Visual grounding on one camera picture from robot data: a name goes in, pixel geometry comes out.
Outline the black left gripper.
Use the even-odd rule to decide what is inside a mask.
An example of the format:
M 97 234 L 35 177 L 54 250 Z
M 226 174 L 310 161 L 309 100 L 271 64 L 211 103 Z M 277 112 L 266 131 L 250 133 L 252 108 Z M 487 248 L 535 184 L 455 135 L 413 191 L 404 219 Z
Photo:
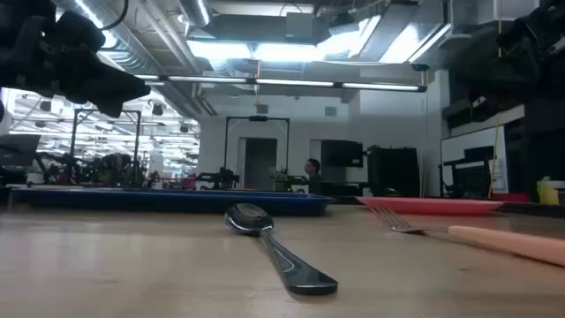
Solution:
M 64 12 L 46 32 L 45 42 L 52 48 L 59 93 L 75 103 L 92 99 L 88 82 L 94 79 L 99 63 L 96 53 L 106 42 L 102 30 L 90 19 L 75 11 Z M 112 66 L 100 68 L 102 83 L 95 89 L 94 104 L 101 113 L 119 117 L 123 103 L 146 96 L 151 87 L 143 79 Z

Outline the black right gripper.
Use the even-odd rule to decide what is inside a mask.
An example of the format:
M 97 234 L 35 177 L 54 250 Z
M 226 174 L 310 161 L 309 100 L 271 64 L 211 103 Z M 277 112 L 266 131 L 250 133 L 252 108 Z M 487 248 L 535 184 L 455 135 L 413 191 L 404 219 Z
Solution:
M 497 39 L 503 56 L 515 68 L 542 87 L 564 86 L 564 18 L 522 17 Z M 456 84 L 488 92 L 501 89 L 492 68 L 499 48 L 495 42 L 474 42 L 450 58 Z

